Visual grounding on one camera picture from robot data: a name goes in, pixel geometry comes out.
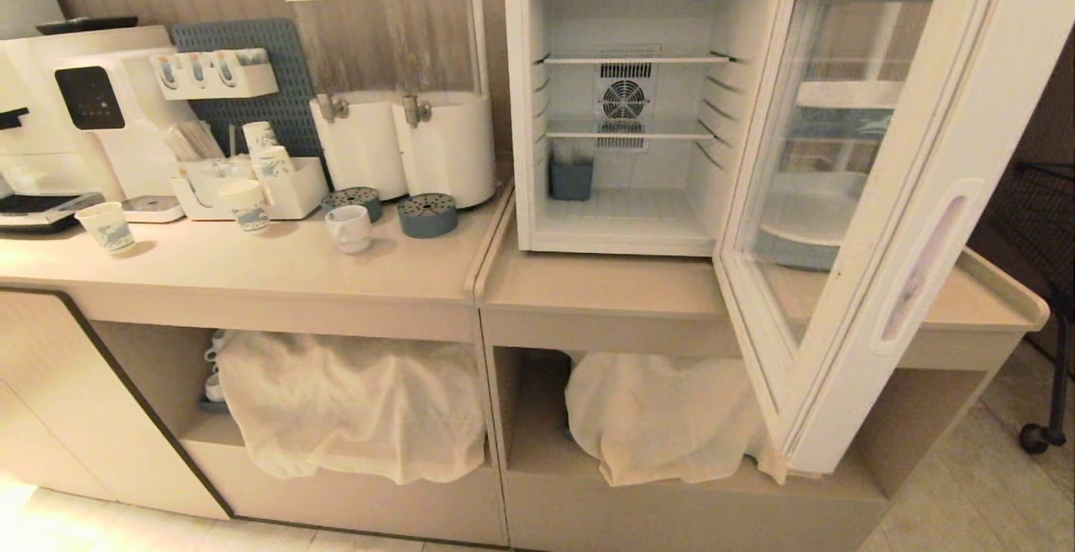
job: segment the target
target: glass door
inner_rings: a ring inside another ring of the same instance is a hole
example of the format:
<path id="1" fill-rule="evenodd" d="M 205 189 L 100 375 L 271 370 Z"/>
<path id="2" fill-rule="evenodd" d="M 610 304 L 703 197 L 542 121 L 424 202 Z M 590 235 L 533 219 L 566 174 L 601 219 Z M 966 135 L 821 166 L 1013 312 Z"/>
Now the glass door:
<path id="1" fill-rule="evenodd" d="M 715 264 L 774 441 L 801 467 L 811 407 L 931 150 L 978 0 L 773 0 Z M 888 373 L 879 374 L 884 385 Z M 847 405 L 854 436 L 879 393 Z"/>

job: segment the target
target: blue pegboard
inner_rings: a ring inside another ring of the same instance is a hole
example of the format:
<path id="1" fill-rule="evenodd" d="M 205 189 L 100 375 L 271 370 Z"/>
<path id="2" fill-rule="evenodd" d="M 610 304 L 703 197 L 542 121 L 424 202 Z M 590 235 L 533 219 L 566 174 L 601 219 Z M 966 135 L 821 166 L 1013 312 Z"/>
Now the blue pegboard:
<path id="1" fill-rule="evenodd" d="M 241 48 L 264 48 L 269 53 L 278 93 L 248 99 L 190 101 L 195 114 L 209 122 L 216 142 L 225 153 L 228 151 L 229 124 L 235 125 L 235 146 L 243 153 L 246 141 L 242 124 L 269 122 L 276 131 L 276 139 L 289 154 L 295 157 L 321 157 L 317 128 L 310 114 L 314 85 L 306 72 L 299 32 L 291 20 L 264 18 L 176 25 L 172 28 L 172 40 L 181 53 Z"/>

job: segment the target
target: cup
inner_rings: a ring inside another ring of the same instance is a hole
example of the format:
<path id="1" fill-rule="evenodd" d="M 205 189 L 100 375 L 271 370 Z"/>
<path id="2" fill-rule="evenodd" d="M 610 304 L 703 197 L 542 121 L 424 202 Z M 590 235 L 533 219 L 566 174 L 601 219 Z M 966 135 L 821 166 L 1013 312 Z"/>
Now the cup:
<path id="1" fill-rule="evenodd" d="M 74 217 L 109 254 L 121 254 L 134 247 L 134 236 L 120 202 L 97 203 L 78 210 Z"/>
<path id="2" fill-rule="evenodd" d="M 268 122 L 243 124 L 243 138 L 246 139 L 246 148 L 254 158 L 257 158 L 262 150 L 280 144 L 276 141 L 276 132 L 272 130 L 272 124 Z"/>
<path id="3" fill-rule="evenodd" d="M 373 242 L 370 213 L 361 206 L 336 208 L 325 216 L 325 223 L 336 250 L 344 254 L 360 253 Z"/>
<path id="4" fill-rule="evenodd" d="M 261 150 L 257 157 L 257 175 L 259 179 L 281 179 L 295 173 L 295 164 L 284 146 L 271 146 Z"/>
<path id="5" fill-rule="evenodd" d="M 249 233 L 260 233 L 269 228 L 266 196 L 257 181 L 234 181 L 223 185 L 216 195 L 235 216 L 239 227 Z"/>

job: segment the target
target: floor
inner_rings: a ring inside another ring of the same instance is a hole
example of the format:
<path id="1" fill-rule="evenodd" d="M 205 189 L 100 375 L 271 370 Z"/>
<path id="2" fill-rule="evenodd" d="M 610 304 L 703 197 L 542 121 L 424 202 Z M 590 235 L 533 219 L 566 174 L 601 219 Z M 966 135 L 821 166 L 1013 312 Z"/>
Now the floor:
<path id="1" fill-rule="evenodd" d="M 1036 457 L 1016 433 L 1045 419 L 1051 368 L 1022 344 L 981 402 L 915 475 L 859 552 L 1071 552 L 1075 444 Z M 1065 431 L 1075 439 L 1075 391 Z M 0 549 L 32 552 L 468 552 L 245 521 L 210 521 L 0 479 Z"/>

